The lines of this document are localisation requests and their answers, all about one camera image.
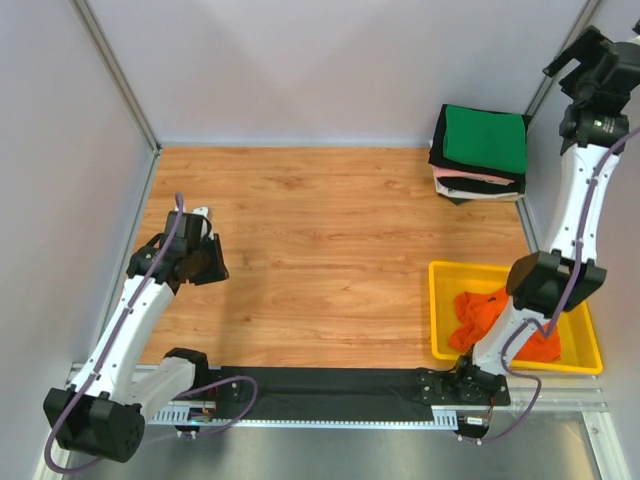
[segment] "green cloth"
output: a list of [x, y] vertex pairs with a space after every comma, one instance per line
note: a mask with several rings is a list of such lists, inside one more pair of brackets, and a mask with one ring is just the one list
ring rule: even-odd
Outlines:
[[449, 105], [444, 156], [454, 162], [503, 172], [527, 171], [522, 115], [490, 113]]

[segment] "wooden tabletop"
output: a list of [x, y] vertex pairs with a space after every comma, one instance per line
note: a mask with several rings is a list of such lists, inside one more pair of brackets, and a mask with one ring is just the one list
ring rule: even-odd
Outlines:
[[173, 347], [210, 365], [441, 367], [434, 260], [511, 265], [527, 253], [511, 203], [455, 206], [425, 149], [167, 148], [138, 245], [174, 193], [213, 209], [231, 278], [180, 288], [141, 363]]

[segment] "gray floor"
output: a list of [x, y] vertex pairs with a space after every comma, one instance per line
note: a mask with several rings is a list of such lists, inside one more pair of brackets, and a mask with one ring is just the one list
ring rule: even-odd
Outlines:
[[[513, 421], [494, 415], [494, 432]], [[147, 437], [171, 432], [149, 427]], [[514, 480], [599, 479], [579, 414], [532, 415], [513, 436], [480, 447], [450, 433], [236, 427], [196, 441], [142, 446], [74, 479]]]

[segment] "stack of folded clothes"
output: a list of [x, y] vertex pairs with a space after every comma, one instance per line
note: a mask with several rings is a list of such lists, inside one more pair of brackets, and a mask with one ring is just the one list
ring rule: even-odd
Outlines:
[[528, 118], [443, 105], [429, 163], [438, 194], [515, 201], [525, 192]]

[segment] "white wall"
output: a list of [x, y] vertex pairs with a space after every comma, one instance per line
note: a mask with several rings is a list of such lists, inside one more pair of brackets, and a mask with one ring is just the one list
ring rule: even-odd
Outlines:
[[[615, 41], [633, 36], [640, 18], [637, 0], [608, 0], [592, 23]], [[557, 127], [568, 98], [555, 87], [530, 132], [528, 201], [536, 230], [547, 232], [559, 185], [560, 137]], [[640, 125], [640, 88], [625, 113], [631, 126]], [[632, 478], [640, 478], [640, 138], [632, 140], [621, 158], [609, 189], [598, 232], [598, 264], [608, 270], [604, 286], [589, 301], [604, 361], [603, 391], [625, 450]]]
[[24, 480], [45, 395], [96, 338], [151, 154], [68, 0], [1, 2], [0, 65], [0, 476]]
[[584, 0], [90, 3], [163, 143], [415, 145], [523, 112]]

